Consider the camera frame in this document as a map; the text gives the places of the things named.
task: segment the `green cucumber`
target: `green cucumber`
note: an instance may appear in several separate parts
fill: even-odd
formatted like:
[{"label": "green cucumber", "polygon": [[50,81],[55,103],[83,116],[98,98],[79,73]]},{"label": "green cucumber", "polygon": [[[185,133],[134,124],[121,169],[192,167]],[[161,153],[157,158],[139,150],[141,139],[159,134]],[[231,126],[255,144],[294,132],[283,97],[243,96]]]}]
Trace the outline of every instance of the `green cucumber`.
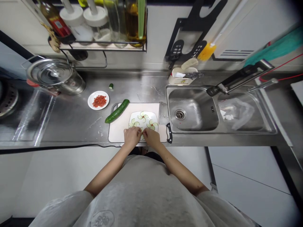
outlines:
[{"label": "green cucumber", "polygon": [[109,115],[105,119],[105,123],[109,124],[112,123],[114,120],[116,120],[123,113],[123,111],[126,109],[128,104],[129,104],[129,100],[124,99],[122,104],[114,112],[112,112],[111,115]]}]

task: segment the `hand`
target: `hand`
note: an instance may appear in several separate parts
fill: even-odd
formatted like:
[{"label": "hand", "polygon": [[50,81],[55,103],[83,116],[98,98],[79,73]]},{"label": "hand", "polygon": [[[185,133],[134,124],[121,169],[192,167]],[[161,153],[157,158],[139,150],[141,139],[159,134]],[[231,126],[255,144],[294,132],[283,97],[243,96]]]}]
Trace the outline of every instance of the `hand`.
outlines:
[{"label": "hand", "polygon": [[141,135],[142,132],[139,127],[133,126],[129,129],[124,129],[124,145],[132,151],[132,149],[134,149],[134,147],[139,143]]},{"label": "hand", "polygon": [[144,136],[144,139],[145,139],[147,145],[154,148],[155,150],[159,145],[161,145],[160,135],[156,131],[154,131],[150,128],[146,128],[143,131],[143,136]]}]

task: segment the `red cable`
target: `red cable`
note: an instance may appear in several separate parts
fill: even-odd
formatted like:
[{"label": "red cable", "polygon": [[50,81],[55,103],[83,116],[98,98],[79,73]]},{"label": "red cable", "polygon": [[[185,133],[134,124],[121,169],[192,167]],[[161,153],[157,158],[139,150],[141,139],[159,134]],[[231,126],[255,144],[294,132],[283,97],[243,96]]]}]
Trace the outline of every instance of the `red cable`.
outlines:
[{"label": "red cable", "polygon": [[[285,62],[284,64],[278,66],[277,68],[274,68],[274,69],[270,70],[269,72],[267,72],[267,73],[261,75],[261,76],[259,77],[259,80],[262,81],[262,82],[267,82],[268,80],[264,80],[264,79],[262,79],[261,77],[264,76],[264,75],[266,75],[266,74],[268,74],[268,73],[270,73],[270,72],[272,72],[272,71],[274,71],[274,70],[276,70],[276,69],[278,69],[278,68],[280,68],[280,67],[282,67],[283,65],[286,65],[287,63],[291,62],[292,60],[295,60],[296,58],[298,58],[298,57],[300,57],[300,56],[302,56],[302,55],[303,55],[303,54],[300,54],[300,55],[294,57],[293,59],[289,60],[288,62]],[[302,75],[303,75],[303,74],[299,74],[299,75],[295,75],[295,76],[291,76],[291,77],[287,77],[287,78],[282,78],[282,79],[279,79],[278,81],[286,80],[286,79],[291,79],[291,78],[298,77],[298,76],[302,76]]]}]

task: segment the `stainless steel sink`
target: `stainless steel sink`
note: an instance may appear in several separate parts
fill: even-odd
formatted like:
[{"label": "stainless steel sink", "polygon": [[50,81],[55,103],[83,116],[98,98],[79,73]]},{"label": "stainless steel sink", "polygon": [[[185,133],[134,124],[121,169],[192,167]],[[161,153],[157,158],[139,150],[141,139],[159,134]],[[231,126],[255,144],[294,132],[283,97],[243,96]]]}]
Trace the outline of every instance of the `stainless steel sink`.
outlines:
[{"label": "stainless steel sink", "polygon": [[203,89],[175,89],[169,94],[172,131],[210,131],[219,124],[216,105]]},{"label": "stainless steel sink", "polygon": [[[276,126],[259,91],[247,92],[243,86],[229,95],[210,97],[206,90],[211,86],[167,86],[169,118],[173,133],[251,133],[275,134]],[[254,108],[251,119],[237,130],[232,129],[234,121],[224,120],[218,103],[238,98]]]}]

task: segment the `cabinet door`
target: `cabinet door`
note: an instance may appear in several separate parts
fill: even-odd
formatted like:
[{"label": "cabinet door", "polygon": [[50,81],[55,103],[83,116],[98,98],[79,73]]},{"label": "cabinet door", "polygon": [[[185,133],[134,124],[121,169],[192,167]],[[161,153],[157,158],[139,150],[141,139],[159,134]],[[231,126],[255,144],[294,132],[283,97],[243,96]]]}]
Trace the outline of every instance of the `cabinet door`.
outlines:
[{"label": "cabinet door", "polygon": [[211,163],[290,194],[270,147],[209,147]]},{"label": "cabinet door", "polygon": [[300,212],[293,197],[213,165],[219,195],[262,227],[296,226]]}]

